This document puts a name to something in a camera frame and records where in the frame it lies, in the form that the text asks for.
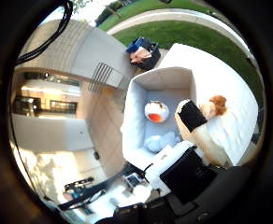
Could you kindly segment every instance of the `white wall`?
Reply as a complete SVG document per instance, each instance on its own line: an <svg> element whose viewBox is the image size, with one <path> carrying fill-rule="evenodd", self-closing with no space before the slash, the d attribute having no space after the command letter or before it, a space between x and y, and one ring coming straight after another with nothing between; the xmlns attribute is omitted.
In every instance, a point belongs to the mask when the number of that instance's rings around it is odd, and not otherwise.
<svg viewBox="0 0 273 224"><path fill-rule="evenodd" d="M39 26L22 49L22 54L40 46L56 30L59 21ZM63 33L38 57L16 67L25 71L49 72L81 81L92 78L96 66L105 63L114 70L107 84L118 87L122 77L131 77L136 68L130 64L126 46L99 28L71 20Z"/></svg>
<svg viewBox="0 0 273 224"><path fill-rule="evenodd" d="M13 114L19 147L33 152L73 151L93 147L84 119L38 119Z"/></svg>

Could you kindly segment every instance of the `tiled floor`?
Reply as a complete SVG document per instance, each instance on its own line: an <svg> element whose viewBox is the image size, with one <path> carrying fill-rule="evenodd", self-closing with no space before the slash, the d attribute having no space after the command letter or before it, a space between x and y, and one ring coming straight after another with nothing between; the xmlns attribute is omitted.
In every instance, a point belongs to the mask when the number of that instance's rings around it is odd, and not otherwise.
<svg viewBox="0 0 273 224"><path fill-rule="evenodd" d="M107 177L117 174L125 163L120 131L123 112L122 105L113 100L115 91L104 88L98 97L93 98L93 107L89 107L92 115L87 119L90 136Z"/></svg>

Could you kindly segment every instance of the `tree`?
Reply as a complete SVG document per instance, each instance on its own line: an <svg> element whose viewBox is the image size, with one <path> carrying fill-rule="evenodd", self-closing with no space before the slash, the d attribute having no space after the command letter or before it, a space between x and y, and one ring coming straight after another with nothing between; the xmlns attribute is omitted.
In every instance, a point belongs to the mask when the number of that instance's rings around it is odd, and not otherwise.
<svg viewBox="0 0 273 224"><path fill-rule="evenodd" d="M87 6L87 3L92 2L93 0L71 0L73 2L73 13L78 13L79 10L83 7ZM117 16L118 18L121 17L119 13L117 13L114 9L112 9L110 6L105 6L108 11L110 11L113 15Z"/></svg>
<svg viewBox="0 0 273 224"><path fill-rule="evenodd" d="M78 13L81 8L86 7L87 3L92 1L93 0L71 0L71 2L73 2L73 13Z"/></svg>

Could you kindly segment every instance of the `green grass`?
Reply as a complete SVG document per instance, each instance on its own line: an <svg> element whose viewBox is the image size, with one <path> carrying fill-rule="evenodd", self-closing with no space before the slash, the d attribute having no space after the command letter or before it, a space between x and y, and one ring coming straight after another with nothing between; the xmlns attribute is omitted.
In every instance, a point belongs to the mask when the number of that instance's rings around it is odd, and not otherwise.
<svg viewBox="0 0 273 224"><path fill-rule="evenodd" d="M128 5L126 7L122 7L117 12L122 15L119 19L117 16L108 17L103 23L101 23L98 27L104 31L107 31L111 27L115 26L121 21L125 21L130 17L133 17L142 12L146 12L149 10L162 9L162 8L185 8L190 10L196 10L199 12L207 13L209 8L202 7L194 4L190 0L175 0L170 4L161 3L158 0L138 0L135 3Z"/></svg>
<svg viewBox="0 0 273 224"><path fill-rule="evenodd" d="M114 35L125 46L139 36L157 42L160 49L170 49L174 43L180 43L202 49L221 59L242 76L251 88L258 105L262 107L260 78L255 68L247 61L244 52L227 37L208 27L185 21L153 21Z"/></svg>

